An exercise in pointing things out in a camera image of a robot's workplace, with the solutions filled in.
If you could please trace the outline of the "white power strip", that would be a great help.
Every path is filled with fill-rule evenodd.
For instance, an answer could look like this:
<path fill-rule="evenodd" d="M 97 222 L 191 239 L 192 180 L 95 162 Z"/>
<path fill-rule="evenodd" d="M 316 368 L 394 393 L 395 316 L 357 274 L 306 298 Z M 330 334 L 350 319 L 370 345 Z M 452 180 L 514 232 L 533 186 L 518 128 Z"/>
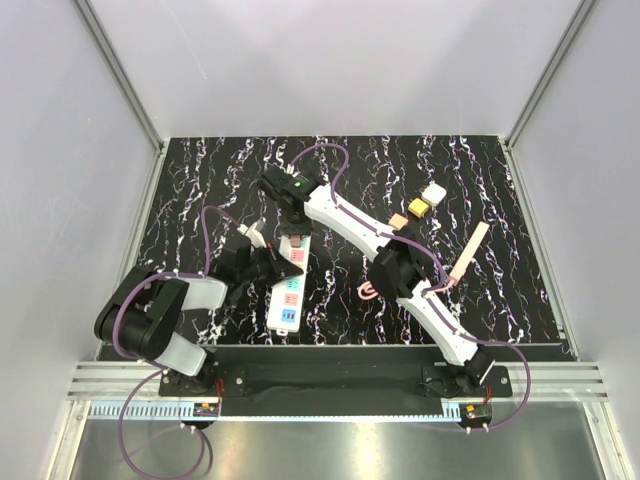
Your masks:
<path fill-rule="evenodd" d="M 293 248 L 288 237 L 282 237 L 279 245 L 279 253 L 285 259 L 305 270 L 303 275 L 280 281 L 272 287 L 266 326 L 282 337 L 298 333 L 301 325 L 311 238 L 302 236 L 301 239 L 300 248 Z"/>

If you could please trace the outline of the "orange plug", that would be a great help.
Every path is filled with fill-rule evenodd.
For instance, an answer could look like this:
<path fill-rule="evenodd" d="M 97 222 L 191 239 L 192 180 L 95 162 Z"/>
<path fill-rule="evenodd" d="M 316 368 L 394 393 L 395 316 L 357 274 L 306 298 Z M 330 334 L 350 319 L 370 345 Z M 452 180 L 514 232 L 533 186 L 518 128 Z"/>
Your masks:
<path fill-rule="evenodd" d="M 406 217 L 404 217 L 403 215 L 400 215 L 398 213 L 395 213 L 392 215 L 392 217 L 389 219 L 388 224 L 394 229 L 394 230 L 401 230 L 404 227 L 406 227 L 408 225 L 409 221 Z"/>

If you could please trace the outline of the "yellow plug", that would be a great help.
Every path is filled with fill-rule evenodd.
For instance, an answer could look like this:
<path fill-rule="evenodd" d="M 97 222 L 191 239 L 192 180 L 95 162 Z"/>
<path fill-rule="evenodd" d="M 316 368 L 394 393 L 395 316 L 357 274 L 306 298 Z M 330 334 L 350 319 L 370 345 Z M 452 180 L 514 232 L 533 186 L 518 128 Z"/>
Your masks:
<path fill-rule="evenodd" d="M 420 198 L 412 200 L 408 205 L 408 212 L 416 218 L 424 218 L 430 206 Z"/>

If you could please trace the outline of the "white square plug adapter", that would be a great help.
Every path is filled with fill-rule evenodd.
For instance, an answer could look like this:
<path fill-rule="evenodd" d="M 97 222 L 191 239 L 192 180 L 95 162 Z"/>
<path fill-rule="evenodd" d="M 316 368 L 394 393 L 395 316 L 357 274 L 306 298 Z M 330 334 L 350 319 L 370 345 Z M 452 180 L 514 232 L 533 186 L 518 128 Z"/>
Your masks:
<path fill-rule="evenodd" d="M 446 197 L 447 190 L 438 185 L 431 183 L 421 192 L 421 199 L 431 207 L 437 207 Z"/>

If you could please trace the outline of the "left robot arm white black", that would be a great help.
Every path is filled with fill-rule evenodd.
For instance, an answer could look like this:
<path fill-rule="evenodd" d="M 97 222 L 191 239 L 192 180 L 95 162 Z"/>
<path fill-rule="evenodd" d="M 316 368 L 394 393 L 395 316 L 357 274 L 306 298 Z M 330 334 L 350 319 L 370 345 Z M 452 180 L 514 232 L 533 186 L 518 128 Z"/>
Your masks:
<path fill-rule="evenodd" d="M 135 266 L 98 314 L 94 335 L 123 357 L 179 375 L 190 393 L 203 396 L 220 384 L 215 355 L 176 331 L 181 313 L 216 311 L 251 285 L 273 287 L 303 273 L 272 243 L 255 247 L 247 237 L 225 246 L 202 274 Z"/>

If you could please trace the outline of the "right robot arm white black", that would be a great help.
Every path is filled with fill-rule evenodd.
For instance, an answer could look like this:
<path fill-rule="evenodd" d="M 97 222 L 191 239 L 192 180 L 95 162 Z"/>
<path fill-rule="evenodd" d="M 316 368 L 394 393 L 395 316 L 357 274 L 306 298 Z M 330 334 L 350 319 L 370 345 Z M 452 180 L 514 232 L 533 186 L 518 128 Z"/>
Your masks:
<path fill-rule="evenodd" d="M 472 397 L 488 387 L 495 360 L 438 298 L 427 278 L 427 266 L 436 259 L 409 226 L 395 230 L 373 219 L 327 184 L 286 176 L 282 181 L 261 178 L 259 186 L 283 212 L 324 225 L 365 255 L 374 290 L 407 310 L 426 330 L 455 370 L 460 393 Z"/>

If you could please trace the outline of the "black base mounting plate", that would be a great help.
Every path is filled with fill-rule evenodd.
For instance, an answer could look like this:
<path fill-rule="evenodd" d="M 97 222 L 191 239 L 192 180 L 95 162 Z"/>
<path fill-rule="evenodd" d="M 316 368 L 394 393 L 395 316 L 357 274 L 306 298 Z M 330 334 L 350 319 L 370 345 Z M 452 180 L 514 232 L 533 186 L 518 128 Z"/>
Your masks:
<path fill-rule="evenodd" d="M 514 395 L 506 367 L 495 364 L 475 388 L 434 346 L 222 346 L 196 378 L 162 376 L 159 393 L 221 394 L 226 420 L 427 416 L 444 400 Z"/>

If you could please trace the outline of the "right aluminium frame post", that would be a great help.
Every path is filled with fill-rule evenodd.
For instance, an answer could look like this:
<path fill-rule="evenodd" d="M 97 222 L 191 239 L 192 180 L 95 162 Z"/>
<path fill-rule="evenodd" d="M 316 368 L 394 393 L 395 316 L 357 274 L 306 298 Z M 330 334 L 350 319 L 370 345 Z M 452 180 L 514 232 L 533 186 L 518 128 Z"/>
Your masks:
<path fill-rule="evenodd" d="M 517 145 L 545 93 L 598 4 L 598 0 L 581 0 L 578 2 L 513 127 L 504 138 L 504 144 L 508 150 L 513 150 Z"/>

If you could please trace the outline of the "aluminium frame post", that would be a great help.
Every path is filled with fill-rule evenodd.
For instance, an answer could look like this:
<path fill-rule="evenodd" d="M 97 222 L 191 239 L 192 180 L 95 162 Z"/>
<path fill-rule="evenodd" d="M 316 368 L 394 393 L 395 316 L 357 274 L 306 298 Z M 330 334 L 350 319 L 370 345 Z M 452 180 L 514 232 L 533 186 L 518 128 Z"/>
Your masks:
<path fill-rule="evenodd" d="M 149 114 L 147 113 L 133 83 L 114 48 L 109 35 L 102 24 L 93 4 L 88 0 L 72 0 L 83 24 L 87 28 L 101 58 L 115 81 L 120 93 L 127 103 L 132 115 L 141 128 L 147 142 L 155 154 L 158 154 L 165 141 L 158 133 Z"/>
<path fill-rule="evenodd" d="M 513 127 L 504 138 L 504 144 L 508 150 L 513 150 L 517 145 L 545 93 L 598 4 L 598 0 L 581 0 L 578 2 Z"/>

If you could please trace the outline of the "left aluminium frame post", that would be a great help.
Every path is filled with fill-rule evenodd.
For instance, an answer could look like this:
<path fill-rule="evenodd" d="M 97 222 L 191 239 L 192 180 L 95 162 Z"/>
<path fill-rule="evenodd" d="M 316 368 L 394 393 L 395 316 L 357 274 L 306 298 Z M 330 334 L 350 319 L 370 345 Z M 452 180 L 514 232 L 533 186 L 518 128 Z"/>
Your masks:
<path fill-rule="evenodd" d="M 93 4 L 88 0 L 72 0 L 83 24 L 87 28 L 101 58 L 115 81 L 120 93 L 127 103 L 132 115 L 141 128 L 147 142 L 155 154 L 158 154 L 165 141 L 158 133 L 149 114 L 147 113 L 133 83 L 114 48 L 109 35 L 102 24 Z"/>

